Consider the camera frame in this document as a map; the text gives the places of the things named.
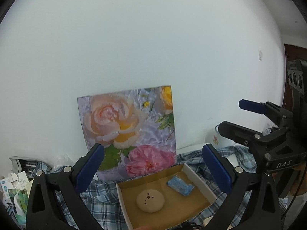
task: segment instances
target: ceiling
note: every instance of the ceiling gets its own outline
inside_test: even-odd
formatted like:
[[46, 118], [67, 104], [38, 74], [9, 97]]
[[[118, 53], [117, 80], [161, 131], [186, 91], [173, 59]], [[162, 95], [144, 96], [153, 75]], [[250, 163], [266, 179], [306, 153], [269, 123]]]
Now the ceiling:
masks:
[[263, 0], [281, 34], [307, 39], [307, 23], [292, 0]]

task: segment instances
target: brown door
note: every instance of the brown door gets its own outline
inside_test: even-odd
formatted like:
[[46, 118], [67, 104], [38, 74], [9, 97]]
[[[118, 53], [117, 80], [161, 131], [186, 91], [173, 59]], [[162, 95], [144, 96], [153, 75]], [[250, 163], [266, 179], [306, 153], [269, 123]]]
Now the brown door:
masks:
[[[286, 61], [301, 59], [307, 61], [307, 49], [285, 44]], [[285, 93], [282, 107], [292, 111], [292, 90], [289, 85], [288, 74], [286, 73]]]

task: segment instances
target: pink flower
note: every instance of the pink flower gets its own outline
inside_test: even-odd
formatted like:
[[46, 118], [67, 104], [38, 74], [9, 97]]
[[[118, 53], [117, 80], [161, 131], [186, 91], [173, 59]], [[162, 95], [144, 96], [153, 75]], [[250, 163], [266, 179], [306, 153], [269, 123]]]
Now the pink flower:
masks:
[[142, 145], [129, 152], [131, 162], [126, 164], [130, 177], [155, 173], [175, 163], [175, 154], [159, 150], [151, 145]]

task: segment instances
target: plaid bedsheet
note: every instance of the plaid bedsheet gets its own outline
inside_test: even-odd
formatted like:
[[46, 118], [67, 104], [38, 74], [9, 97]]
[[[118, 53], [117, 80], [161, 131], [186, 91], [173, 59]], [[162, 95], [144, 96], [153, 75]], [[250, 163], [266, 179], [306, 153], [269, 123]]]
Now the plaid bedsheet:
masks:
[[[218, 151], [221, 156], [228, 157], [232, 154], [237, 156], [239, 165], [247, 172], [255, 173], [256, 163], [253, 156], [248, 152], [248, 148], [244, 146], [230, 146], [225, 147]], [[226, 194], [222, 193], [209, 172], [206, 164], [204, 163], [201, 155], [201, 150], [187, 152], [184, 154], [177, 155], [176, 164], [188, 164], [208, 185], [208, 187], [215, 193], [218, 199], [208, 208], [203, 210], [200, 214], [196, 215], [190, 221], [197, 224], [202, 224], [205, 218], [208, 218], [218, 210], [220, 205], [226, 198]], [[81, 199], [86, 204], [90, 212], [93, 214], [95, 219], [105, 230], [128, 230], [125, 223], [122, 210], [119, 205], [119, 200], [116, 192], [116, 183], [121, 182], [110, 181], [102, 182], [93, 180], [84, 193], [80, 194]], [[240, 208], [235, 215], [231, 225], [236, 226], [245, 210], [250, 197], [250, 192], [246, 192], [244, 199], [240, 205]], [[78, 228], [74, 222], [60, 192], [57, 193], [57, 198], [59, 200], [60, 206], [62, 207], [63, 213], [69, 225]], [[287, 199], [280, 199], [280, 208], [283, 212], [287, 206]]]

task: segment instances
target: floral poster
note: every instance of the floral poster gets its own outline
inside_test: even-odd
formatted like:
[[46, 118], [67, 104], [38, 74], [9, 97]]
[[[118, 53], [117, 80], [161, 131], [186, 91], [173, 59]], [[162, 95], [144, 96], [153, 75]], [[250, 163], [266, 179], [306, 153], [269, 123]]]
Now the floral poster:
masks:
[[175, 163], [170, 86], [80, 97], [78, 107], [88, 150], [104, 146], [99, 179], [146, 175]]

